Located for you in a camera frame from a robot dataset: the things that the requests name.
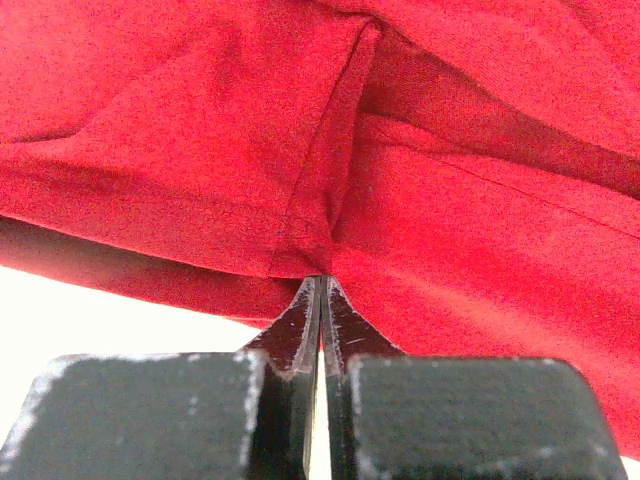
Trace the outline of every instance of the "red fabric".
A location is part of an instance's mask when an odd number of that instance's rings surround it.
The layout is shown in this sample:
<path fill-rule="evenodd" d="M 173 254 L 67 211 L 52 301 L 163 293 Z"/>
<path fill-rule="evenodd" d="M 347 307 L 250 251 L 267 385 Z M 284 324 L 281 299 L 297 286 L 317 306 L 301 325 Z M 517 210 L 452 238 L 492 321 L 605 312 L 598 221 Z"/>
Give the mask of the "red fabric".
<path fill-rule="evenodd" d="M 543 355 L 640 459 L 640 4 L 8 1 L 0 262 L 418 355 Z"/>

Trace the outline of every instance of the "seam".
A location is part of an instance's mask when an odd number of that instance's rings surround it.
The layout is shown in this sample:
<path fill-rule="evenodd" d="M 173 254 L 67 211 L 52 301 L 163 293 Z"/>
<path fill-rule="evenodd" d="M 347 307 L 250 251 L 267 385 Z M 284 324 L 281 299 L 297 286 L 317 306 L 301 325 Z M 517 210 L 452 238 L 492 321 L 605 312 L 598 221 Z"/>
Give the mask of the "seam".
<path fill-rule="evenodd" d="M 9 178 L 15 178 L 16 174 L 18 176 L 23 176 L 20 175 L 17 172 L 12 171 L 9 168 L 4 168 L 2 166 L 0 166 L 0 178 L 1 177 L 9 177 Z M 31 184 L 36 184 L 37 187 L 36 188 L 51 188 L 52 184 L 55 183 L 59 183 L 59 180 L 56 179 L 49 179 L 44 175 L 38 175 L 38 176 L 34 176 L 34 175 L 24 175 L 22 181 L 26 181 L 28 183 Z M 104 196 L 105 193 L 104 192 L 97 192 L 95 190 L 92 189 L 87 189 L 82 185 L 74 185 L 72 183 L 69 183 L 66 185 L 66 189 L 67 190 L 73 190 L 73 191 L 80 191 L 82 195 L 97 195 L 100 194 L 101 196 Z M 191 208 L 195 208 L 197 210 L 201 210 L 201 211 L 207 211 L 207 210 L 212 210 L 214 208 L 220 208 L 220 209 L 224 209 L 226 211 L 228 211 L 229 213 L 232 213 L 234 215 L 240 215 L 240 216 L 246 216 L 246 217 L 250 217 L 251 215 L 257 214 L 260 215 L 262 217 L 271 217 L 271 218 L 279 218 L 279 219 L 286 219 L 286 220 L 295 220 L 297 222 L 303 223 L 304 225 L 306 225 L 307 227 L 310 227 L 312 230 L 317 230 L 318 232 L 320 232 L 322 229 L 320 227 L 318 227 L 318 225 L 316 225 L 315 223 L 309 221 L 308 219 L 302 218 L 302 217 L 298 217 L 295 215 L 291 215 L 289 213 L 277 213 L 277 212 L 272 212 L 269 210 L 266 210 L 264 208 L 255 206 L 255 205 L 251 205 L 251 204 L 246 204 L 246 203 L 236 203 L 236 202 L 231 202 L 231 201 L 227 201 L 227 200 L 212 200 L 212 199 L 206 199 L 206 198 L 188 198 L 188 197 L 181 197 L 178 195 L 169 195 L 169 194 L 163 194 L 163 193 L 148 193 L 148 192 L 140 192 L 139 189 L 136 191 L 136 193 L 131 193 L 126 192 L 126 191 L 112 191 L 106 194 L 107 196 L 111 197 L 112 200 L 116 200 L 117 198 L 122 198 L 122 199 L 126 199 L 126 198 L 134 198 L 134 199 L 141 199 L 143 201 L 160 201 L 160 202 L 168 202 L 168 203 L 173 203 L 173 204 L 187 204 L 189 205 Z M 245 213 L 242 212 L 241 210 L 249 210 L 251 212 L 255 212 L 255 213 Z"/>
<path fill-rule="evenodd" d="M 293 184 L 293 189 L 291 190 L 291 195 L 289 195 L 289 199 L 287 201 L 287 206 L 285 209 L 285 215 L 283 216 L 283 221 L 280 223 L 280 227 L 278 228 L 278 233 L 276 236 L 276 241 L 280 242 L 281 238 L 283 237 L 283 232 L 284 232 L 284 227 L 286 224 L 286 221 L 284 219 L 287 218 L 287 212 L 289 211 L 289 209 L 291 208 L 291 204 L 293 202 L 293 199 L 295 198 L 295 195 L 297 193 L 298 187 L 300 185 L 300 181 L 302 180 L 302 175 L 304 174 L 306 167 L 308 165 L 309 162 L 309 157 L 311 155 L 311 151 L 313 149 L 313 145 L 314 145 L 314 141 L 318 135 L 318 130 L 320 129 L 320 127 L 323 125 L 325 116 L 327 115 L 327 109 L 329 108 L 329 104 L 331 103 L 331 100 L 333 99 L 336 90 L 338 89 L 340 82 L 342 80 L 342 78 L 344 77 L 345 73 L 347 72 L 347 70 L 349 69 L 351 62 L 353 60 L 354 55 L 356 54 L 357 50 L 358 50 L 358 46 L 360 45 L 360 40 L 361 40 L 361 36 L 362 36 L 362 32 L 367 28 L 367 26 L 369 25 L 369 23 L 371 22 L 367 22 L 362 29 L 360 30 L 360 32 L 358 33 L 356 42 L 354 44 L 354 46 L 351 49 L 351 52 L 349 53 L 342 69 L 340 70 L 340 74 L 338 75 L 333 87 L 331 88 L 331 92 L 329 93 L 329 96 L 327 98 L 327 101 L 325 103 L 325 107 L 322 111 L 322 115 L 320 115 L 320 118 L 318 120 L 318 123 L 315 126 L 315 129 L 313 131 L 313 133 L 311 134 L 311 139 L 309 140 L 309 145 L 307 146 L 307 151 L 304 155 L 304 159 L 302 161 L 302 165 L 300 166 L 300 171 L 298 172 L 298 176 L 296 178 L 295 183 Z M 280 252 L 283 251 L 280 245 L 275 245 L 274 249 L 273 249 L 273 255 L 271 256 L 271 260 L 269 261 L 269 267 L 267 269 L 267 277 L 270 275 L 271 270 L 273 269 L 273 263 L 275 261 L 276 255 Z"/>
<path fill-rule="evenodd" d="M 123 250 L 123 251 L 127 251 L 127 252 L 132 252 L 132 253 L 136 253 L 136 254 L 141 254 L 141 255 L 146 255 L 149 257 L 154 257 L 154 258 L 159 258 L 159 259 L 164 259 L 164 260 L 170 260 L 173 262 L 178 262 L 178 263 L 182 263 L 185 265 L 191 265 L 194 267 L 198 267 L 198 268 L 204 268 L 207 270 L 211 270 L 211 269 L 216 269 L 216 267 L 207 264 L 207 263 L 200 263 L 198 261 L 194 261 L 193 258 L 187 260 L 186 258 L 184 258 L 184 256 L 167 256 L 166 255 L 166 251 L 163 253 L 159 253 L 159 252 L 150 252 L 150 251 L 144 251 L 144 250 L 140 250 L 139 245 L 134 245 L 131 244 L 128 241 L 122 241 L 121 239 L 114 239 L 111 238 L 110 236 L 106 236 L 106 238 L 104 237 L 104 235 L 100 235 L 100 231 L 95 230 L 95 229 L 90 229 L 90 230 L 86 230 L 84 228 L 80 228 L 80 229 L 74 229 L 73 231 L 70 231 L 68 229 L 65 228 L 60 228 L 61 225 L 58 225 L 58 222 L 54 221 L 54 222 L 47 222 L 46 224 L 43 223 L 42 220 L 42 216 L 37 217 L 35 220 L 34 218 L 30 218 L 30 219 L 26 219 L 24 217 L 24 215 L 21 214 L 20 211 L 11 211 L 11 212 L 6 212 L 3 211 L 4 209 L 0 207 L 0 215 L 4 216 L 4 218 L 8 218 L 8 219 L 13 219 L 22 223 L 27 223 L 39 228 L 43 228 L 52 232 L 56 232 L 62 235 L 67 235 L 67 236 L 71 236 L 71 237 L 75 237 L 77 239 L 80 240 L 85 240 L 85 241 L 89 241 L 92 243 L 96 243 L 99 245 L 105 245 L 105 246 L 109 246 L 112 248 L 116 248 L 119 250 Z M 252 218 L 251 216 L 248 215 L 243 215 L 245 218 Z M 241 223 L 240 222 L 236 222 L 236 221 L 230 221 L 230 222 L 226 222 L 227 225 L 231 225 L 231 226 L 235 226 L 235 227 L 241 227 Z M 305 233 L 303 236 L 298 236 L 298 235 L 292 235 L 292 238 L 308 238 L 309 236 L 313 237 L 315 240 L 317 241 L 321 241 L 321 239 L 323 238 L 322 233 L 321 232 L 308 232 Z M 206 246 L 208 251 L 214 251 L 214 252 L 228 252 L 229 248 L 227 245 L 220 245 L 218 243 L 212 243 L 212 244 L 207 244 Z"/>
<path fill-rule="evenodd" d="M 384 131 L 382 131 L 382 129 L 381 129 L 380 127 L 378 127 L 377 125 L 373 125 L 373 126 L 374 126 L 374 127 L 376 128 L 376 130 L 378 130 L 378 132 L 379 132 L 381 135 L 383 135 L 385 138 L 389 139 L 389 140 L 390 140 L 390 141 L 392 141 L 392 142 L 397 142 L 397 140 L 395 140 L 395 139 L 394 139 L 394 138 L 392 138 L 390 135 L 388 135 L 388 134 L 386 134 Z M 412 151 L 419 152 L 419 153 L 427 153 L 427 152 L 423 152 L 422 150 L 420 150 L 420 149 L 418 149 L 418 148 L 409 147 L 409 146 L 407 146 L 407 145 L 400 145 L 400 144 L 394 143 L 392 146 L 393 146 L 393 147 L 398 147 L 398 148 L 406 148 L 406 149 L 408 149 L 408 150 L 412 150 Z M 434 158 L 433 160 L 434 160 L 434 161 L 436 161 L 436 162 L 438 162 L 438 163 L 441 163 L 441 164 L 443 164 L 443 165 L 447 165 L 447 166 L 449 166 L 449 167 L 455 168 L 456 170 L 460 170 L 460 171 L 462 171 L 462 172 L 465 172 L 465 173 L 467 173 L 467 174 L 469 174 L 469 175 L 472 175 L 472 176 L 474 176 L 474 177 L 476 177 L 476 178 L 479 178 L 479 179 L 481 179 L 481 180 L 484 180 L 484 181 L 486 181 L 486 182 L 493 183 L 494 185 L 499 185 L 499 186 L 501 186 L 501 187 L 508 188 L 508 189 L 510 189 L 510 190 L 513 190 L 513 191 L 515 191 L 515 192 L 518 192 L 518 193 L 520 193 L 520 194 L 522 194 L 522 195 L 525 195 L 525 196 L 527 196 L 527 197 L 535 198 L 536 200 L 538 200 L 538 201 L 540 201 L 540 202 L 542 202 L 542 203 L 545 203 L 545 204 L 547 204 L 547 205 L 551 205 L 552 207 L 559 208 L 559 209 L 561 209 L 561 210 L 564 210 L 565 212 L 572 213 L 572 214 L 574 214 L 574 215 L 576 215 L 576 216 L 578 216 L 578 217 L 580 217 L 580 218 L 582 218 L 582 219 L 584 219 L 584 220 L 588 220 L 588 221 L 590 221 L 590 222 L 592 222 L 592 223 L 595 223 L 595 224 L 597 224 L 597 225 L 600 225 L 600 226 L 602 226 L 602 227 L 609 228 L 609 229 L 611 229 L 611 230 L 613 230 L 613 231 L 615 231 L 615 232 L 617 232 L 617 233 L 621 233 L 621 234 L 623 234 L 623 235 L 629 236 L 629 237 L 634 238 L 634 239 L 636 239 L 636 240 L 640 240 L 640 236 L 634 235 L 634 234 L 629 233 L 629 232 L 625 232 L 624 230 L 620 230 L 619 228 L 616 228 L 616 227 L 613 227 L 613 226 L 608 225 L 608 224 L 606 224 L 606 223 L 603 223 L 603 222 L 601 222 L 601 221 L 599 221 L 599 220 L 596 220 L 596 219 L 594 219 L 594 218 L 591 218 L 591 217 L 589 217 L 589 216 L 587 216 L 587 215 L 585 215 L 585 214 L 583 214 L 583 213 L 576 212 L 575 210 L 573 210 L 573 209 L 571 209 L 571 208 L 568 208 L 568 207 L 565 207 L 564 205 L 558 205 L 557 203 L 554 203 L 554 202 L 551 202 L 551 201 L 549 201 L 549 200 L 546 200 L 546 199 L 544 199 L 544 198 L 542 198 L 542 197 L 540 197 L 540 196 L 538 196 L 538 195 L 535 195 L 535 194 L 533 194 L 533 193 L 525 192 L 524 190 L 520 190 L 519 188 L 513 187 L 513 186 L 511 186 L 511 185 L 507 185 L 507 184 L 502 183 L 502 182 L 500 182 L 500 181 L 498 181 L 498 180 L 493 180 L 493 179 L 491 179 L 491 178 L 484 177 L 484 176 L 482 176 L 482 175 L 480 175 L 480 174 L 478 174 L 478 173 L 475 173 L 475 172 L 473 172 L 473 171 L 471 171 L 471 170 L 468 170 L 468 169 L 466 169 L 466 168 L 464 168 L 464 167 L 460 167 L 460 166 L 458 166 L 458 165 L 455 165 L 455 164 L 453 164 L 453 163 L 446 162 L 446 161 L 444 161 L 444 160 L 440 160 L 440 159 L 437 159 L 437 158 Z"/>

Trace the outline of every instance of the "black metal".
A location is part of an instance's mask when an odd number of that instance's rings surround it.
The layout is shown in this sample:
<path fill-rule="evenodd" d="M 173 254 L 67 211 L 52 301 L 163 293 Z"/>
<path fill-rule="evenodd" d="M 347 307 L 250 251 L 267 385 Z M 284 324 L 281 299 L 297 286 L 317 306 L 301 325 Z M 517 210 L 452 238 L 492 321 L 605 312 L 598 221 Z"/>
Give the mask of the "black metal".
<path fill-rule="evenodd" d="M 265 377 L 252 465 L 267 476 L 280 459 L 288 478 L 309 474 L 311 434 L 320 342 L 320 277 L 304 280 L 289 308 L 260 335 L 247 351 L 262 350 L 275 369 Z"/>
<path fill-rule="evenodd" d="M 583 377 L 551 359 L 356 357 L 358 479 L 624 480 Z"/>
<path fill-rule="evenodd" d="M 321 326 L 332 478 L 626 479 L 569 365 L 406 356 L 332 277 L 305 279 L 236 353 L 55 360 L 0 479 L 305 479 Z"/>
<path fill-rule="evenodd" d="M 3 480 L 251 478 L 259 352 L 63 357 L 34 382 Z"/>
<path fill-rule="evenodd" d="M 0 451 L 3 480 L 304 479 L 319 278 L 231 354 L 59 358 Z"/>
<path fill-rule="evenodd" d="M 359 353 L 403 356 L 351 305 L 340 283 L 322 279 L 322 335 L 327 382 L 331 473 L 334 479 L 356 478 L 352 425 L 351 383 L 347 375 L 350 359 Z"/>

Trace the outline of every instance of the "red cloth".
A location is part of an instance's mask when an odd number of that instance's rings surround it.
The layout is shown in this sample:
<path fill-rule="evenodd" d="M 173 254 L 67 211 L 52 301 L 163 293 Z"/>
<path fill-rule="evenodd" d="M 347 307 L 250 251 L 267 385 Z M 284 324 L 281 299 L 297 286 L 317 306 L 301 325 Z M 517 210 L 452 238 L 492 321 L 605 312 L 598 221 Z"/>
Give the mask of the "red cloth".
<path fill-rule="evenodd" d="M 330 273 L 409 353 L 568 360 L 640 459 L 636 0 L 0 24 L 1 263 L 258 326 Z"/>

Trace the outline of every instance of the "white background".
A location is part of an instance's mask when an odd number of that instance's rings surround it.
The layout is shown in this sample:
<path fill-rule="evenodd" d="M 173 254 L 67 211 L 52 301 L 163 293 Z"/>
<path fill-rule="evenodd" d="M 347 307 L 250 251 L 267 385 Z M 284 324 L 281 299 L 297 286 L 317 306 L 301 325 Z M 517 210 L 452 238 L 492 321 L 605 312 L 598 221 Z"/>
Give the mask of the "white background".
<path fill-rule="evenodd" d="M 258 333 L 222 317 L 142 302 L 4 267 L 0 267 L 0 292 L 0 444 L 17 417 L 32 380 L 58 356 L 231 352 Z M 322 361 L 320 366 L 323 379 Z M 311 480 L 330 478 L 324 387 L 320 381 Z M 623 460 L 629 479 L 640 480 L 640 462 Z"/>

